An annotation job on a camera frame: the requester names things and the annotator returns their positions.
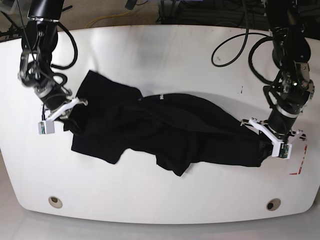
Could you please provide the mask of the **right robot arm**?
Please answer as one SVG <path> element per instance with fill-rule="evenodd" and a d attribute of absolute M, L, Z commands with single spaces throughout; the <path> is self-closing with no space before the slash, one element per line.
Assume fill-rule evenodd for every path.
<path fill-rule="evenodd" d="M 42 112 L 49 111 L 43 121 L 65 121 L 76 105 L 87 105 L 85 99 L 72 97 L 72 91 L 65 88 L 66 75 L 53 69 L 67 70 L 78 59 L 78 47 L 69 30 L 60 22 L 64 1 L 33 0 L 28 10 L 28 23 L 22 27 L 22 53 L 18 78 L 21 83 L 32 88 L 42 101 Z M 58 28 L 69 37 L 73 47 L 73 59 L 65 66 L 52 63 L 52 53 L 58 44 Z"/>

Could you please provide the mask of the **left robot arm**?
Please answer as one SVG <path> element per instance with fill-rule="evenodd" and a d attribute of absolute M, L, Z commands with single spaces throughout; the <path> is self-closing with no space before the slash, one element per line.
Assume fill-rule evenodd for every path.
<path fill-rule="evenodd" d="M 288 144 L 295 121 L 315 93 L 309 67 L 311 48 L 304 37 L 304 24 L 296 0 L 265 0 L 263 5 L 271 35 L 254 44 L 248 63 L 252 73 L 265 84 L 262 90 L 271 109 L 262 125 Z M 269 41 L 273 44 L 272 59 L 278 68 L 273 81 L 265 79 L 253 65 L 256 49 Z"/>

